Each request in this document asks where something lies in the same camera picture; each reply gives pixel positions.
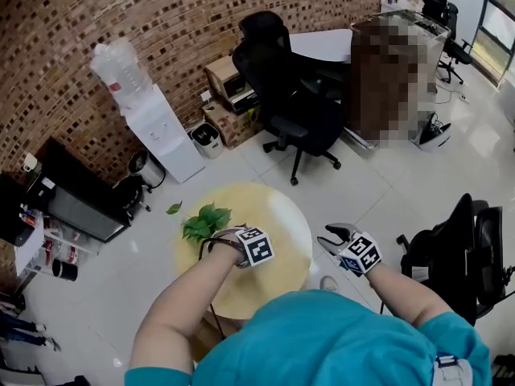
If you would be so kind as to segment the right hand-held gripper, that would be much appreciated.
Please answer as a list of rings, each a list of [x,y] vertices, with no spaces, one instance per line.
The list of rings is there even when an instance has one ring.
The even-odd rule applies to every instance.
[[[323,236],[317,237],[320,247],[337,257],[343,269],[362,276],[381,262],[377,242],[367,232],[359,232],[355,225],[345,223],[328,224],[325,229],[341,240],[350,240],[344,247],[343,241],[336,243]]]

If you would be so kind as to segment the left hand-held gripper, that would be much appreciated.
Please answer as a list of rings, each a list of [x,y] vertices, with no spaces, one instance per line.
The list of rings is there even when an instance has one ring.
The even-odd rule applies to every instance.
[[[260,228],[236,227],[237,248],[245,255],[238,268],[255,267],[274,258],[269,235]]]

